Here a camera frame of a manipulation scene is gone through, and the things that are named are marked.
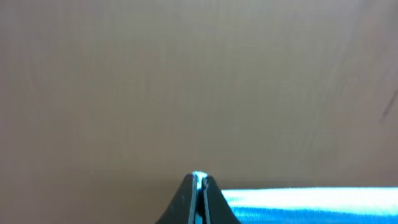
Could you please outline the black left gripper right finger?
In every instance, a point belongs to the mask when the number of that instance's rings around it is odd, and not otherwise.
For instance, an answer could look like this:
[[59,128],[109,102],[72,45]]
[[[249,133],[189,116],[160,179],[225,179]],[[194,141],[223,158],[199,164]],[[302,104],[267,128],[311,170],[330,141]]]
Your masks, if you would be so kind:
[[212,176],[208,176],[202,180],[201,184],[203,222],[205,224],[240,224],[216,180]]

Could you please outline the light blue t-shirt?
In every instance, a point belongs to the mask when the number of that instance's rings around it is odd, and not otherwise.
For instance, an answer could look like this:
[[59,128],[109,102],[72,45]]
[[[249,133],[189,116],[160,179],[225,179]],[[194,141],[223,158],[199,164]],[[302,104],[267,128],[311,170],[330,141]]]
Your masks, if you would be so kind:
[[[200,171],[193,175],[197,176],[201,196],[201,182],[210,175]],[[397,223],[395,187],[228,189],[221,192],[240,223]]]

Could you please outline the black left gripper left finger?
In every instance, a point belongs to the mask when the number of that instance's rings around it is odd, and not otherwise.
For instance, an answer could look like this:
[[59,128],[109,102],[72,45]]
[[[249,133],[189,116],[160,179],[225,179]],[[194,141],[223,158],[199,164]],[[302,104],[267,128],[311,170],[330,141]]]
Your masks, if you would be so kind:
[[187,174],[164,213],[155,224],[194,224],[197,208],[197,176]]

